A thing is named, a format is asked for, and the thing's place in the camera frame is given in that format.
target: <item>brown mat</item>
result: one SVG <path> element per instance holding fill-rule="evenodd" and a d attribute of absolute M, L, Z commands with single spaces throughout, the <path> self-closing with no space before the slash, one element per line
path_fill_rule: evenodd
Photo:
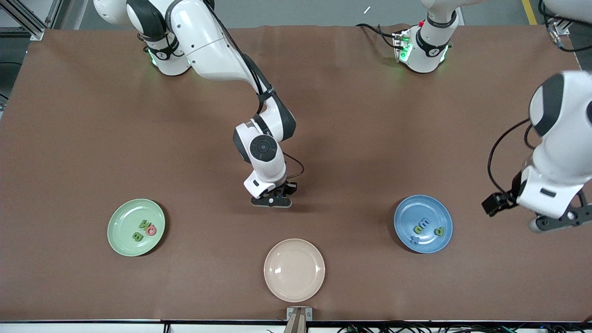
<path fill-rule="evenodd" d="M 535 88 L 577 69 L 544 27 L 460 27 L 418 75 L 360 28 L 233 30 L 296 116 L 284 151 L 306 173 L 289 210 L 252 207 L 231 140 L 256 110 L 243 82 L 161 75 L 132 31 L 48 31 L 32 43 L 0 128 L 0 319 L 273 319 L 289 303 L 262 266 L 287 238 L 324 256 L 316 319 L 579 321 L 592 312 L 592 226 L 535 235 L 523 208 L 489 218 L 496 138 Z M 529 151 L 499 147 L 505 185 Z M 298 167 L 288 161 L 289 172 Z M 403 248 L 397 203 L 427 194 L 454 221 L 432 255 Z M 126 258 L 113 211 L 156 200 L 168 234 Z"/>

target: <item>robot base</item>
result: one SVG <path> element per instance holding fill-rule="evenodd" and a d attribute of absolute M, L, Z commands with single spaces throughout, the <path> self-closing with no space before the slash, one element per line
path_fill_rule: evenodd
<path fill-rule="evenodd" d="M 288 196 L 294 194 L 296 189 L 297 183 L 287 181 L 259 199 L 251 198 L 251 203 L 256 207 L 290 208 L 292 200 Z"/>
<path fill-rule="evenodd" d="M 399 62 L 404 63 L 414 72 L 433 72 L 444 61 L 449 46 L 446 46 L 435 57 L 426 56 L 426 52 L 417 46 L 417 32 L 419 29 L 420 27 L 416 25 L 401 32 L 400 40 L 396 40 L 395 45 L 403 47 L 403 50 L 395 49 L 395 56 Z"/>

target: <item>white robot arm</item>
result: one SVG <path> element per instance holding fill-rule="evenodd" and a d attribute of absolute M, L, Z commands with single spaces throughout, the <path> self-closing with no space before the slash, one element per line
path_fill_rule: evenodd
<path fill-rule="evenodd" d="M 592 0 L 545 0 L 559 16 L 592 23 Z M 592 220 L 592 206 L 581 192 L 592 179 L 592 74 L 565 71 L 547 79 L 535 91 L 529 119 L 542 138 L 512 189 L 483 201 L 494 216 L 523 206 L 537 214 L 530 229 L 545 232 L 579 226 Z M 571 202 L 579 196 L 581 207 Z"/>
<path fill-rule="evenodd" d="M 103 20 L 113 25 L 132 27 L 127 16 L 125 0 L 94 0 L 96 12 Z"/>
<path fill-rule="evenodd" d="M 450 38 L 458 27 L 456 9 L 486 0 L 421 0 L 427 18 L 421 26 L 402 31 L 396 50 L 397 59 L 418 73 L 434 71 L 444 61 Z"/>
<path fill-rule="evenodd" d="M 102 1 L 95 0 L 95 6 Z M 213 12 L 213 0 L 127 0 L 126 4 L 128 18 L 162 73 L 179 75 L 191 67 L 203 78 L 245 81 L 258 92 L 265 109 L 261 112 L 260 107 L 233 135 L 241 157 L 253 166 L 244 186 L 255 206 L 290 207 L 287 196 L 296 191 L 296 184 L 287 181 L 278 142 L 294 134 L 296 121 L 253 60 L 235 49 Z"/>

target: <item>green indicator light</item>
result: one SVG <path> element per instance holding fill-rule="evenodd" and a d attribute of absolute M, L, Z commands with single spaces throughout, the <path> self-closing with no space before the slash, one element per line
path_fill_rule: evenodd
<path fill-rule="evenodd" d="M 444 51 L 442 51 L 442 57 L 440 58 L 440 62 L 444 61 L 444 57 L 446 56 L 446 51 L 448 51 L 448 46 L 446 46 L 446 48 L 444 49 Z"/>
<path fill-rule="evenodd" d="M 154 56 L 152 55 L 152 52 L 150 50 L 148 50 L 148 54 L 150 55 L 150 57 L 152 58 L 152 63 L 158 67 L 158 65 L 156 64 L 156 60 L 154 60 Z"/>
<path fill-rule="evenodd" d="M 406 62 L 409 59 L 409 53 L 413 50 L 413 45 L 411 43 L 407 44 L 404 50 L 401 51 L 401 61 Z"/>

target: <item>black cable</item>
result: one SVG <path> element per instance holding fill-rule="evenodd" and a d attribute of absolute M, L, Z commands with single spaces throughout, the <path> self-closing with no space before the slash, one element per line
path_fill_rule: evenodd
<path fill-rule="evenodd" d="M 170 46 L 170 42 L 169 42 L 169 34 L 165 34 L 165 39 L 166 39 L 166 45 L 169 47 L 170 53 L 176 57 L 180 57 L 183 55 L 183 53 L 176 55 L 175 51 L 173 50 L 173 48 Z"/>
<path fill-rule="evenodd" d="M 142 35 L 140 33 L 138 33 L 136 35 L 136 37 L 138 37 L 139 41 L 146 42 L 146 40 L 144 39 L 144 37 L 142 37 Z M 144 49 L 142 49 L 142 51 L 148 53 L 148 45 L 144 45 Z"/>
<path fill-rule="evenodd" d="M 530 130 L 531 129 L 532 129 L 532 124 L 529 124 L 528 127 L 526 128 L 526 130 L 524 131 L 524 144 L 528 148 L 531 148 L 532 150 L 535 150 L 535 147 L 533 145 L 531 145 L 530 142 L 528 141 L 528 133 L 530 133 Z"/>
<path fill-rule="evenodd" d="M 377 34 L 381 34 L 381 35 L 383 35 L 384 37 L 392 37 L 392 34 L 385 34 L 385 33 L 383 33 L 382 31 L 380 31 L 380 30 L 376 29 L 375 27 L 373 27 L 373 26 L 371 26 L 371 25 L 369 25 L 369 24 L 366 24 L 366 23 L 360 23 L 360 24 L 356 24 L 356 27 L 363 27 L 363 28 L 368 28 L 368 29 L 370 29 L 370 30 L 374 31 L 374 32 L 375 32 L 375 33 L 377 33 Z"/>
<path fill-rule="evenodd" d="M 460 328 L 460 331 L 456 331 L 454 333 L 461 333 L 461 332 L 494 332 L 496 329 L 495 328 L 485 328 L 481 325 L 452 325 L 452 326 L 448 326 L 445 330 L 444 333 L 448 333 L 448 331 L 451 328 Z"/>
<path fill-rule="evenodd" d="M 294 157 L 290 156 L 289 154 L 286 154 L 284 152 L 284 155 L 286 155 L 287 157 L 291 158 L 294 162 L 298 163 L 300 165 L 300 172 L 294 175 L 289 175 L 286 177 L 286 179 L 292 179 L 292 178 L 296 178 L 298 176 L 300 176 L 301 174 L 304 173 L 304 164 L 302 164 L 302 162 L 300 162 L 299 160 L 295 159 Z"/>
<path fill-rule="evenodd" d="M 389 45 L 390 47 L 392 47 L 393 49 L 397 49 L 397 50 L 403 50 L 403 46 L 396 46 L 394 44 L 391 44 L 388 42 L 387 38 L 384 37 L 384 33 L 382 32 L 382 30 L 380 29 L 380 24 L 378 24 L 378 31 L 380 32 L 380 37 L 382 37 L 382 40 Z"/>
<path fill-rule="evenodd" d="M 518 331 L 520 328 L 522 328 L 522 326 L 526 325 L 525 322 L 523 322 L 522 324 L 520 324 L 518 327 L 516 327 L 513 331 L 516 332 Z"/>
<path fill-rule="evenodd" d="M 417 325 L 417 326 L 420 326 L 420 327 L 423 327 L 423 328 L 427 329 L 427 331 L 428 331 L 429 333 L 432 333 L 432 330 L 431 330 L 429 327 L 427 327 L 427 326 L 425 326 L 425 325 L 423 325 L 423 324 L 420 324 L 420 323 L 416 322 L 416 323 L 415 323 L 415 325 Z"/>
<path fill-rule="evenodd" d="M 549 28 L 549 22 L 548 19 L 550 18 L 555 18 L 555 19 L 559 19 L 559 20 L 565 20 L 565 21 L 571 21 L 571 22 L 576 22 L 579 24 L 582 24 L 588 28 L 592 28 L 592 24 L 588 23 L 588 22 L 583 22 L 580 20 L 574 20 L 572 18 L 567 18 L 567 17 L 563 17 L 563 16 L 559 16 L 559 15 L 551 15 L 549 12 L 546 11 L 545 5 L 543 4 L 543 0 L 539 0 L 539 5 L 538 5 L 538 10 L 539 13 L 541 15 L 543 15 L 543 20 L 545 22 L 545 27 L 548 29 Z M 559 49 L 565 52 L 580 52 L 580 51 L 586 51 L 586 50 L 590 50 L 592 49 L 592 45 L 588 45 L 585 47 L 580 47 L 579 49 L 566 49 L 563 46 L 559 46 Z"/>
<path fill-rule="evenodd" d="M 387 45 L 389 45 L 390 47 L 395 48 L 395 49 L 398 49 L 398 50 L 403 50 L 403 47 L 401 47 L 401 46 L 395 46 L 395 45 L 389 43 L 388 40 L 386 39 L 386 37 L 392 38 L 392 34 L 400 33 L 401 31 L 406 30 L 406 29 L 398 30 L 398 31 L 395 31 L 395 32 L 393 32 L 391 34 L 385 34 L 385 33 L 382 32 L 382 29 L 380 28 L 380 24 L 378 24 L 378 29 L 376 29 L 375 27 L 373 27 L 373 26 L 371 26 L 369 24 L 366 24 L 366 23 L 356 24 L 356 27 L 368 28 L 368 29 L 374 31 L 375 33 L 379 34 L 382 37 L 382 39 L 384 40 L 384 42 Z"/>
<path fill-rule="evenodd" d="M 507 131 L 504 132 L 504 134 L 502 134 L 497 141 L 493 144 L 493 147 L 491 147 L 491 152 L 489 153 L 489 160 L 487 161 L 487 174 L 489 175 L 489 179 L 491 180 L 491 183 L 497 187 L 498 190 L 500 190 L 503 194 L 508 194 L 498 183 L 497 181 L 493 178 L 493 174 L 491 174 L 491 160 L 493 159 L 493 153 L 496 151 L 497 146 L 500 144 L 500 142 L 508 135 L 510 134 L 510 132 L 512 132 L 513 130 L 517 129 L 518 127 L 526 124 L 527 122 L 529 122 L 530 119 L 526 118 L 524 120 L 522 120 L 520 123 L 515 124 L 514 126 L 510 127 Z"/>
<path fill-rule="evenodd" d="M 261 82 L 259 82 L 259 77 L 255 73 L 255 71 L 253 70 L 253 68 L 249 64 L 249 62 L 247 61 L 247 58 L 244 56 L 244 53 L 240 50 L 239 46 L 236 44 L 236 42 L 234 41 L 234 39 L 232 38 L 232 36 L 228 32 L 228 29 L 226 29 L 226 26 L 222 23 L 222 21 L 220 21 L 220 19 L 218 18 L 218 15 L 216 15 L 216 13 L 214 13 L 214 8 L 212 8 L 210 6 L 210 3 L 208 1 L 206 1 L 205 4 L 208 6 L 208 9 L 210 10 L 210 14 L 212 14 L 212 16 L 218 22 L 218 24 L 222 28 L 222 31 L 224 31 L 224 34 L 226 35 L 226 37 L 228 37 L 228 39 L 230 40 L 230 42 L 232 43 L 232 45 L 236 49 L 236 52 L 238 52 L 240 57 L 243 58 L 244 64 L 249 69 L 249 72 L 251 73 L 251 75 L 253 76 L 253 80 L 255 81 L 255 85 L 257 86 L 257 94 L 258 95 L 263 94 L 263 89 L 261 88 Z M 259 114 L 261 112 L 261 110 L 263 110 L 263 101 L 259 101 L 259 109 L 257 110 L 257 114 Z"/>

